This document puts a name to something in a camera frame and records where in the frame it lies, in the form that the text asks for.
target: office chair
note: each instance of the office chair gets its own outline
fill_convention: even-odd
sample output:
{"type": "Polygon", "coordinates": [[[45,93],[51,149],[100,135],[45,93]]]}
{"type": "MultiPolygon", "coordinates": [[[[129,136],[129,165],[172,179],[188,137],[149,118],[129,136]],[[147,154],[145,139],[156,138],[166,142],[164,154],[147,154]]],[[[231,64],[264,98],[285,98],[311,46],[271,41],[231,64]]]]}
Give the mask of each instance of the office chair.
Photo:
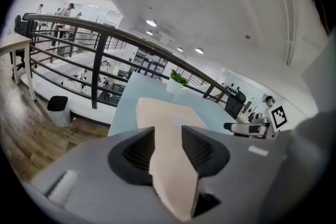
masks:
{"type": "Polygon", "coordinates": [[[238,91],[236,95],[230,95],[225,105],[225,111],[234,119],[238,117],[246,101],[246,96],[238,91]]]}
{"type": "MultiPolygon", "coordinates": [[[[14,27],[14,32],[18,33],[19,35],[25,36],[26,37],[26,33],[27,33],[27,27],[28,27],[28,15],[29,14],[35,14],[35,13],[25,13],[22,17],[21,20],[21,16],[17,15],[17,17],[15,18],[15,27],[14,27]]],[[[36,29],[37,27],[37,22],[33,23],[33,28],[32,29],[36,29]]],[[[10,62],[13,65],[13,53],[10,53],[10,62]]],[[[20,70],[21,68],[25,68],[25,49],[20,49],[16,51],[16,56],[17,57],[21,57],[21,63],[19,63],[16,68],[17,71],[20,70]]],[[[14,68],[12,68],[12,79],[14,80],[14,68]]]]}

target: metal railing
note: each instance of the metal railing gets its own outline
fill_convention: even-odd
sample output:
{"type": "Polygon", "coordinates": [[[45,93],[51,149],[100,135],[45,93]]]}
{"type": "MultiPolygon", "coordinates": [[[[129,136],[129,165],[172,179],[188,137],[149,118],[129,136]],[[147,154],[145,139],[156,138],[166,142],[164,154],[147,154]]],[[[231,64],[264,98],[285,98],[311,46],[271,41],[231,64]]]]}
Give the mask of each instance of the metal railing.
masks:
{"type": "Polygon", "coordinates": [[[98,91],[107,92],[112,95],[121,96],[122,92],[115,90],[113,87],[112,89],[107,88],[107,85],[103,85],[104,87],[99,85],[100,76],[103,75],[107,78],[111,78],[115,80],[116,82],[123,82],[127,83],[128,78],[131,75],[130,70],[135,70],[136,72],[140,72],[140,70],[148,71],[152,74],[157,75],[158,77],[169,79],[168,76],[163,75],[160,72],[153,71],[149,68],[143,67],[137,63],[130,62],[127,59],[122,59],[120,57],[117,57],[115,55],[109,54],[108,50],[110,49],[124,49],[127,44],[131,44],[133,46],[136,46],[146,52],[150,52],[151,54],[157,55],[175,65],[177,65],[180,69],[182,69],[186,74],[187,72],[191,74],[189,76],[189,82],[192,82],[193,86],[195,86],[195,82],[199,83],[201,81],[201,85],[204,85],[206,83],[209,84],[209,88],[206,92],[203,92],[199,89],[194,88],[192,85],[186,85],[186,87],[201,93],[203,95],[203,98],[211,97],[212,100],[216,100],[217,102],[223,102],[222,100],[218,99],[217,97],[214,97],[210,95],[210,93],[213,91],[214,88],[219,89],[223,94],[229,94],[229,92],[223,88],[219,83],[211,79],[206,74],[202,73],[195,67],[189,65],[187,62],[183,61],[182,59],[174,56],[171,53],[167,53],[164,49],[160,48],[159,46],[154,46],[152,43],[147,42],[143,39],[140,39],[132,34],[120,31],[118,29],[115,29],[113,27],[102,25],[98,23],[93,23],[90,21],[82,20],[82,19],[75,19],[75,18],[69,18],[69,17],[61,17],[61,16],[53,16],[53,15],[29,15],[28,16],[28,27],[27,27],[27,36],[30,38],[39,37],[40,39],[43,38],[43,40],[39,41],[33,41],[31,43],[31,48],[35,50],[34,52],[30,53],[30,60],[31,65],[39,65],[45,69],[48,69],[49,71],[52,71],[56,73],[57,75],[60,75],[64,77],[65,79],[72,80],[78,83],[81,83],[83,86],[89,86],[91,87],[91,95],[87,95],[83,92],[76,91],[74,89],[70,89],[63,85],[63,83],[59,83],[57,81],[54,81],[53,79],[47,77],[41,72],[38,72],[36,69],[31,69],[31,75],[32,73],[36,74],[37,76],[49,81],[50,83],[53,83],[54,85],[61,87],[67,91],[70,91],[74,94],[77,94],[81,97],[87,98],[91,100],[92,108],[97,108],[97,103],[104,103],[107,105],[117,106],[117,103],[111,103],[106,102],[105,100],[98,99],[98,91]],[[72,37],[68,38],[59,38],[59,36],[56,37],[55,33],[58,33],[59,30],[46,30],[48,32],[54,32],[54,35],[46,35],[42,34],[43,31],[37,31],[32,30],[33,21],[44,21],[44,22],[52,22],[52,23],[58,23],[62,25],[68,25],[74,28],[73,30],[70,30],[69,32],[74,34],[72,37]],[[90,36],[89,38],[77,38],[76,34],[84,34],[90,36]],[[58,43],[58,46],[55,48],[51,47],[49,49],[41,49],[36,47],[35,45],[40,42],[48,42],[48,41],[54,41],[58,43]],[[69,48],[68,52],[62,51],[63,49],[69,48]],[[93,59],[93,66],[84,65],[82,63],[78,63],[73,61],[73,55],[83,52],[93,52],[94,53],[94,59],[93,59]],[[32,56],[37,54],[46,54],[48,57],[42,60],[34,59],[32,56]],[[127,77],[123,75],[115,75],[108,72],[105,72],[103,70],[100,70],[102,58],[112,59],[115,60],[118,64],[124,64],[130,67],[129,71],[126,72],[127,77]],[[68,73],[62,72],[60,70],[57,70],[53,68],[51,65],[46,65],[43,63],[43,61],[50,60],[52,62],[53,59],[58,59],[61,61],[64,61],[66,63],[69,63],[73,66],[79,67],[81,69],[91,71],[92,72],[92,80],[84,81],[80,78],[71,76],[68,73]]]}

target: white trash bin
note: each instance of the white trash bin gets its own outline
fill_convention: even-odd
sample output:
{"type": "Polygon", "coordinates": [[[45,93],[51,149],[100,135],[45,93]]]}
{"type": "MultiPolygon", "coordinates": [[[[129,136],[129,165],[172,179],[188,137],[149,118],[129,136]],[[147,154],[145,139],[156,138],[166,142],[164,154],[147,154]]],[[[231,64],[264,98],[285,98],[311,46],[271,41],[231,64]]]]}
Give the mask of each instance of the white trash bin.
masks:
{"type": "Polygon", "coordinates": [[[70,109],[66,96],[53,96],[48,103],[48,112],[51,120],[58,127],[68,127],[70,125],[70,109]]]}

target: green plant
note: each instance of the green plant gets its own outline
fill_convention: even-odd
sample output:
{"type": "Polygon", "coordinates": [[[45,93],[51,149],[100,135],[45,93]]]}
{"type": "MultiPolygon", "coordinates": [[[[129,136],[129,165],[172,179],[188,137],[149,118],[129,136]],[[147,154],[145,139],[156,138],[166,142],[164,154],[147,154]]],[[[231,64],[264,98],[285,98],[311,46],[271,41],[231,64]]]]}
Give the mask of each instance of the green plant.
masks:
{"type": "Polygon", "coordinates": [[[182,85],[188,84],[188,81],[185,78],[183,78],[180,73],[177,73],[174,69],[172,69],[170,77],[171,79],[175,80],[177,83],[180,83],[182,85]]]}

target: potted plant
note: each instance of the potted plant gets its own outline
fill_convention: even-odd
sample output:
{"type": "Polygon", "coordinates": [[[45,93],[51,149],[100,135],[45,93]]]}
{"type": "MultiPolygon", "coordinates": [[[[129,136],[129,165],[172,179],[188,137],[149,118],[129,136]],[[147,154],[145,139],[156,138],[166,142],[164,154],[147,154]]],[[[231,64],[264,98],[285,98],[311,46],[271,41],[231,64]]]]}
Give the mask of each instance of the potted plant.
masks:
{"type": "Polygon", "coordinates": [[[172,69],[166,90],[170,93],[177,93],[182,86],[187,84],[188,81],[183,78],[180,73],[177,73],[175,70],[172,69]]]}

